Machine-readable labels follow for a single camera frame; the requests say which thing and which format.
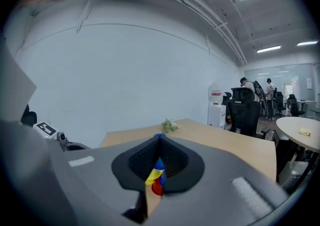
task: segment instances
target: ceiling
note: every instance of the ceiling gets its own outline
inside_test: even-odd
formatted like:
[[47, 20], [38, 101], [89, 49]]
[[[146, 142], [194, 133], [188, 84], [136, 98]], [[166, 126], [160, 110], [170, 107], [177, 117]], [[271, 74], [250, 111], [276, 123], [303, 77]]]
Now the ceiling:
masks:
[[[296, 53], [298, 42], [318, 40], [319, 34], [300, 0], [205, 0], [227, 22], [247, 62]], [[257, 53], [281, 45], [281, 49]]]

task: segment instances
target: ceiling light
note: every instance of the ceiling light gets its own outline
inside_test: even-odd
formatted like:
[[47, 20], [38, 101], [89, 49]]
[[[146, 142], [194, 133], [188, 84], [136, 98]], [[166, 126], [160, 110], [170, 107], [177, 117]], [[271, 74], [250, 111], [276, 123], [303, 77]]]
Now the ceiling light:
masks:
[[306, 45], [314, 45], [318, 43], [318, 41], [307, 41], [307, 42], [300, 42], [297, 44], [297, 46], [306, 46]]
[[265, 49], [260, 49], [257, 50], [257, 53], [262, 53], [262, 52], [266, 52], [266, 51], [271, 51], [271, 50], [275, 50], [275, 49], [280, 49], [281, 45], [278, 46], [273, 46], [273, 47], [269, 47], [269, 48], [265, 48]]

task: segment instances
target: red object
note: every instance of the red object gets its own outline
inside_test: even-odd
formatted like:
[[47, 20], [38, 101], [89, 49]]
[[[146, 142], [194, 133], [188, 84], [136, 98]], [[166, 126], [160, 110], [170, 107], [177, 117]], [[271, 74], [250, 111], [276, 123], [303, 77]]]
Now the red object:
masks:
[[151, 189], [154, 194], [158, 196], [162, 196], [163, 188], [160, 184], [160, 177], [154, 180], [154, 183], [152, 184]]

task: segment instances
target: yellow object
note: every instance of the yellow object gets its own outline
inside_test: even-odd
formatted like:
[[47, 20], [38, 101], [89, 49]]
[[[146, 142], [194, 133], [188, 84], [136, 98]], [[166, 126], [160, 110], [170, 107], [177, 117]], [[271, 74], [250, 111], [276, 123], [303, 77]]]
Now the yellow object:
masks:
[[154, 183], [154, 180], [159, 178], [162, 174], [162, 171], [153, 169], [148, 177], [148, 179], [146, 179], [145, 184], [146, 185], [151, 185]]
[[146, 180], [145, 185], [151, 185], [154, 183], [155, 180]]
[[302, 127], [300, 127], [299, 133], [302, 134], [302, 135], [305, 135], [305, 136], [310, 136], [311, 135], [310, 130], [302, 128]]

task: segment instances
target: white shirt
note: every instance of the white shirt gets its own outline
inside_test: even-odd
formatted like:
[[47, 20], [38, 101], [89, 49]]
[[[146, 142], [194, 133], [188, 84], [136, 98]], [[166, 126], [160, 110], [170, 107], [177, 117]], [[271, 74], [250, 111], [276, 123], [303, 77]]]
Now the white shirt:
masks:
[[255, 102], [259, 102], [259, 98], [258, 98], [258, 96], [257, 96], [256, 93], [255, 93], [255, 86], [254, 86], [254, 84], [251, 83], [251, 82], [249, 82], [249, 81], [247, 81], [247, 82], [245, 82], [244, 87], [245, 87], [245, 88], [250, 88], [250, 89], [253, 91], [253, 93], [254, 93], [254, 101], [255, 101]]
[[274, 98], [274, 90], [276, 86], [273, 83], [270, 83], [266, 87], [266, 99], [267, 100], [272, 100]]

